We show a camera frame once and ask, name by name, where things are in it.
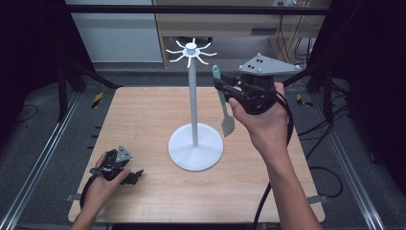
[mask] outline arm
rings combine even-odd
[[[98,167],[105,157],[106,152],[96,163]],[[87,190],[86,199],[83,208],[75,219],[71,230],[91,229],[99,211],[105,205],[107,200],[113,195],[120,183],[129,175],[130,169],[120,172],[116,178],[111,181],[104,179],[102,175],[95,178]]]
[[[275,83],[283,94],[283,85]],[[283,229],[321,229],[287,152],[287,115],[275,103],[260,115],[249,115],[235,99],[229,100],[234,117],[248,130],[268,170]]]

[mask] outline forearm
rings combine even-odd
[[[264,160],[282,229],[321,229],[294,172],[287,149],[285,152],[273,154],[273,159]]]
[[[95,212],[88,212],[87,210],[82,210],[75,222],[72,224],[71,230],[90,230],[92,229],[92,225],[95,222],[97,213]]]

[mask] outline black device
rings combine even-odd
[[[272,75],[221,74],[221,80],[214,78],[214,87],[224,92],[226,102],[235,98],[251,115],[266,112],[275,103],[276,88]]]
[[[83,188],[83,192],[81,193],[80,197],[80,208],[83,207],[84,200],[86,199],[86,193],[89,189],[90,185],[93,183],[95,178],[99,175],[103,175],[104,178],[108,181],[113,180],[116,176],[124,170],[124,166],[128,163],[128,161],[132,158],[132,154],[130,154],[123,146],[119,146],[119,149],[113,149],[106,153],[104,159],[102,160],[101,164],[97,168],[90,169],[90,176],[89,180],[87,181],[86,185]],[[137,171],[136,173],[131,172],[122,182],[121,184],[132,184],[135,185],[138,182],[138,178],[143,175],[144,170]]]

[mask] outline white hook rack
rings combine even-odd
[[[195,38],[185,46],[176,41],[177,45],[183,48],[182,51],[170,51],[171,54],[182,54],[181,57],[171,60],[176,62],[184,57],[188,58],[189,89],[191,97],[192,122],[176,129],[169,139],[169,155],[173,162],[182,169],[198,172],[213,166],[221,157],[223,152],[223,141],[220,134],[211,126],[197,122],[196,102],[196,67],[194,58],[203,64],[209,64],[199,55],[215,56],[216,53],[207,54],[200,50],[208,48],[197,48]]]

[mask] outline spatula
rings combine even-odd
[[[213,77],[221,80],[220,69],[216,65],[213,66]],[[235,128],[234,118],[228,115],[224,92],[217,90],[217,93],[224,114],[223,122],[221,123],[221,128],[223,129],[224,137],[227,137],[234,131]]]

